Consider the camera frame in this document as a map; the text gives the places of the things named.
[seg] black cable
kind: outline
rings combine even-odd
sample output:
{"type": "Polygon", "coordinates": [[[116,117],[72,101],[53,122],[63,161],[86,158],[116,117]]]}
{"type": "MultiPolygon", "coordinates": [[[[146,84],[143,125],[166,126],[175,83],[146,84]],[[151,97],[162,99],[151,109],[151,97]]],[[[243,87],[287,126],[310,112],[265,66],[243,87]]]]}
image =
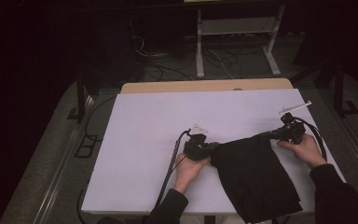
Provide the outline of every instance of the black cable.
{"type": "Polygon", "coordinates": [[[311,125],[310,123],[306,122],[303,119],[300,119],[300,118],[297,118],[297,117],[293,117],[293,119],[297,119],[297,120],[303,122],[304,124],[306,124],[310,128],[310,130],[312,131],[313,135],[315,135],[316,141],[319,144],[319,148],[321,149],[322,156],[327,161],[326,149],[324,148],[324,140],[322,139],[322,136],[321,136],[321,133],[319,132],[319,130],[315,126],[311,125]]]}
{"type": "Polygon", "coordinates": [[[261,47],[260,49],[257,49],[257,50],[255,50],[255,51],[252,51],[252,52],[249,52],[249,53],[240,53],[240,54],[238,54],[238,55],[251,55],[251,54],[256,54],[258,51],[263,50],[265,47],[266,47],[266,46],[263,46],[263,47],[261,47]]]}
{"type": "Polygon", "coordinates": [[[222,64],[223,63],[225,65],[225,68],[229,68],[231,67],[232,65],[234,65],[235,63],[231,62],[230,60],[228,60],[227,58],[220,58],[221,60],[219,60],[218,57],[216,57],[216,55],[213,55],[211,54],[210,50],[209,49],[206,49],[202,55],[204,56],[203,58],[208,62],[210,63],[211,65],[215,66],[215,67],[219,67],[221,68],[222,67],[222,64]],[[219,62],[219,64],[215,64],[211,61],[211,59],[219,62]]]}
{"type": "MultiPolygon", "coordinates": [[[[222,60],[222,61],[226,61],[228,64],[230,64],[230,65],[234,65],[234,64],[236,64],[236,63],[238,63],[239,61],[240,61],[240,58],[238,57],[238,54],[239,54],[239,52],[241,51],[240,49],[239,50],[237,50],[237,52],[231,52],[231,51],[229,51],[229,50],[220,50],[220,51],[222,51],[223,53],[225,53],[225,54],[229,54],[229,56],[227,56],[227,57],[221,57],[220,55],[219,55],[219,58],[222,60]]],[[[216,61],[218,61],[218,62],[220,62],[220,59],[219,58],[217,58],[216,59],[216,57],[215,57],[215,55],[213,55],[213,59],[214,60],[216,60],[216,61]]]]}
{"type": "Polygon", "coordinates": [[[181,67],[181,68],[170,68],[170,69],[173,69],[173,70],[185,70],[185,69],[189,68],[189,67],[191,66],[191,64],[193,64],[195,58],[196,58],[195,56],[192,56],[190,62],[189,62],[185,67],[181,67]]]}
{"type": "Polygon", "coordinates": [[[115,98],[116,98],[116,96],[112,96],[112,97],[110,97],[109,99],[103,101],[100,105],[98,105],[97,107],[95,107],[95,109],[94,109],[94,110],[91,112],[91,114],[89,115],[89,118],[87,119],[87,122],[86,122],[85,130],[84,130],[85,135],[86,135],[86,137],[87,137],[89,140],[95,141],[95,142],[102,142],[102,141],[103,141],[103,139],[95,139],[95,138],[91,137],[91,135],[89,135],[88,128],[89,128],[90,119],[91,119],[92,115],[95,113],[95,111],[98,110],[98,108],[100,108],[101,106],[103,106],[104,104],[106,104],[107,102],[109,102],[109,101],[111,101],[111,100],[113,100],[113,99],[115,99],[115,98]]]}
{"type": "Polygon", "coordinates": [[[152,62],[152,63],[171,63],[171,62],[177,62],[177,61],[179,61],[179,59],[175,58],[171,55],[149,56],[149,62],[152,62]]]}
{"type": "Polygon", "coordinates": [[[171,176],[171,174],[173,172],[173,165],[175,163],[175,159],[176,159],[176,156],[178,154],[178,149],[179,149],[179,146],[180,146],[180,140],[182,139],[183,135],[185,135],[186,133],[189,134],[189,132],[190,132],[190,130],[182,132],[180,134],[178,140],[176,140],[175,148],[173,149],[173,154],[172,154],[172,157],[171,157],[171,163],[170,163],[170,166],[168,167],[168,172],[165,175],[165,179],[164,179],[164,182],[163,182],[163,184],[161,186],[161,190],[159,192],[159,196],[157,198],[155,207],[159,206],[159,204],[161,203],[162,196],[164,195],[165,189],[166,189],[167,184],[168,184],[168,180],[170,180],[170,176],[171,176]]]}
{"type": "Polygon", "coordinates": [[[186,77],[188,80],[193,80],[193,79],[192,79],[193,76],[187,75],[187,74],[185,74],[185,73],[179,71],[179,70],[181,70],[181,69],[176,70],[176,69],[169,68],[169,67],[166,67],[166,66],[163,66],[163,65],[159,65],[159,64],[156,64],[156,63],[149,63],[149,65],[150,65],[150,66],[154,66],[154,67],[158,67],[158,68],[162,68],[162,69],[166,69],[166,70],[169,70],[169,71],[173,71],[173,72],[175,72],[175,73],[178,73],[178,74],[180,74],[180,75],[186,77]]]}
{"type": "Polygon", "coordinates": [[[176,169],[176,167],[185,159],[187,158],[187,156],[184,156],[181,160],[179,160],[178,163],[176,163],[176,165],[172,168],[172,170],[174,171],[176,169]]]}
{"type": "Polygon", "coordinates": [[[158,68],[158,67],[156,67],[156,68],[157,68],[158,71],[159,71],[159,77],[155,77],[155,76],[153,76],[152,74],[150,74],[150,72],[152,72],[152,71],[150,71],[150,72],[149,72],[149,71],[145,71],[145,72],[146,72],[150,77],[156,79],[156,82],[160,82],[161,80],[168,80],[168,79],[166,79],[166,78],[163,78],[165,72],[162,71],[161,68],[158,68]]]}
{"type": "Polygon", "coordinates": [[[79,220],[82,224],[87,224],[87,223],[84,221],[83,217],[80,214],[80,199],[81,199],[81,196],[83,195],[84,189],[89,185],[89,182],[90,181],[87,181],[87,183],[81,189],[79,196],[77,197],[76,212],[77,212],[77,217],[79,218],[79,220]]]}
{"type": "Polygon", "coordinates": [[[264,26],[258,31],[258,34],[262,34],[261,32],[264,30],[264,28],[266,28],[266,26],[269,23],[270,19],[271,19],[271,17],[268,17],[268,20],[266,21],[266,23],[264,23],[264,26]]]}

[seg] white tag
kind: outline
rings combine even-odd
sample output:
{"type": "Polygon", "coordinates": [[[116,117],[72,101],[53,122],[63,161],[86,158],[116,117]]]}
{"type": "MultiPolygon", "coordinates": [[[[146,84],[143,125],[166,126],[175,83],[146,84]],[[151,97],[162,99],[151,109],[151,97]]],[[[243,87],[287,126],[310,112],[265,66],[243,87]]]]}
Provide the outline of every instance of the white tag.
{"type": "Polygon", "coordinates": [[[190,134],[200,134],[200,133],[207,133],[208,130],[200,127],[198,124],[194,124],[193,128],[190,130],[190,134]]]}
{"type": "Polygon", "coordinates": [[[302,108],[302,107],[305,107],[307,105],[311,105],[312,103],[310,101],[308,101],[307,103],[303,104],[303,105],[295,105],[295,106],[292,106],[292,107],[289,107],[289,108],[283,108],[282,111],[279,112],[280,115],[282,114],[286,114],[286,113],[289,113],[289,112],[292,112],[294,110],[297,110],[299,108],[302,108]]]}

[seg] black fabric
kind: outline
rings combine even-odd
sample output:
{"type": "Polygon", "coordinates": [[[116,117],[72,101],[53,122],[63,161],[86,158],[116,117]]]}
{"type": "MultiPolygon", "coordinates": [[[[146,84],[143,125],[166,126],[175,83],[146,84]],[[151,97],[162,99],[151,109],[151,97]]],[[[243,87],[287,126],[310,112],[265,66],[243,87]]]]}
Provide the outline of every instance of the black fabric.
{"type": "Polygon", "coordinates": [[[228,142],[211,158],[226,195],[245,222],[302,210],[296,188],[268,139],[256,135],[228,142]]]}
{"type": "Polygon", "coordinates": [[[179,224],[180,216],[188,204],[182,193],[169,189],[161,205],[155,207],[147,219],[146,224],[179,224]]]}
{"type": "Polygon", "coordinates": [[[344,183],[332,164],[310,172],[315,184],[315,220],[317,224],[358,223],[358,192],[344,183]]]}

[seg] table leg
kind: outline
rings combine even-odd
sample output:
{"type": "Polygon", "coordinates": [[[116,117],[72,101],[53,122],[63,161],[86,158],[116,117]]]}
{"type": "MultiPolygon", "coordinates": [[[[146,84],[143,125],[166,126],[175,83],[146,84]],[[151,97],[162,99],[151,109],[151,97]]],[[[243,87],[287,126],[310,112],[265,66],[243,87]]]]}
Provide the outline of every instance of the table leg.
{"type": "Polygon", "coordinates": [[[83,76],[79,71],[76,75],[76,86],[77,86],[77,114],[76,109],[73,108],[68,115],[67,119],[77,119],[77,123],[80,123],[86,115],[86,106],[84,100],[84,83],[83,76]]]}
{"type": "Polygon", "coordinates": [[[344,71],[341,63],[337,62],[337,71],[335,75],[335,92],[334,92],[334,108],[337,113],[345,119],[345,115],[358,114],[358,109],[352,101],[346,101],[349,109],[343,108],[343,92],[344,92],[344,71]]]}
{"type": "Polygon", "coordinates": [[[278,65],[275,62],[274,56],[272,55],[272,48],[274,47],[275,39],[277,37],[279,27],[281,25],[282,15],[284,12],[285,5],[281,5],[278,8],[278,13],[275,18],[275,22],[272,25],[271,35],[269,37],[269,41],[267,46],[264,48],[264,54],[266,55],[267,62],[269,63],[269,67],[271,69],[272,75],[278,77],[281,75],[281,71],[279,70],[278,65]]]}
{"type": "Polygon", "coordinates": [[[201,48],[201,38],[202,38],[201,26],[202,26],[201,10],[199,9],[199,17],[197,20],[197,54],[196,54],[197,78],[204,78],[202,48],[201,48]]]}

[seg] metal frame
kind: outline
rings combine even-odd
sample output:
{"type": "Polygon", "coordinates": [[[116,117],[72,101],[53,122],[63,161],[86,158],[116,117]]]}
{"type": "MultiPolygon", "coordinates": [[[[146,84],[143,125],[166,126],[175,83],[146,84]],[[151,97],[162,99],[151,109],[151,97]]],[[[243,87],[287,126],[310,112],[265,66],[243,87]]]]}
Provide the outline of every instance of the metal frame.
{"type": "Polygon", "coordinates": [[[203,70],[203,61],[202,61],[202,43],[201,38],[203,35],[213,35],[213,34],[233,34],[233,33],[270,33],[268,44],[263,47],[263,52],[266,56],[267,62],[269,64],[269,68],[271,69],[272,75],[275,77],[278,77],[281,75],[281,71],[279,70],[278,65],[275,62],[274,56],[272,55],[272,48],[275,44],[275,39],[278,35],[279,27],[281,25],[281,20],[283,16],[285,5],[280,5],[278,8],[278,12],[276,17],[274,18],[274,22],[271,26],[271,29],[268,31],[264,31],[266,27],[263,27],[262,30],[250,30],[246,31],[245,28],[243,28],[243,31],[239,31],[238,27],[232,27],[233,30],[229,30],[227,26],[222,25],[224,22],[239,22],[239,23],[245,23],[251,19],[236,19],[236,20],[216,20],[220,25],[220,28],[217,28],[218,31],[210,31],[207,30],[202,25],[202,18],[201,18],[201,9],[198,10],[198,20],[197,20],[197,54],[196,54],[196,62],[197,62],[197,78],[204,78],[204,70],[203,70]]]}

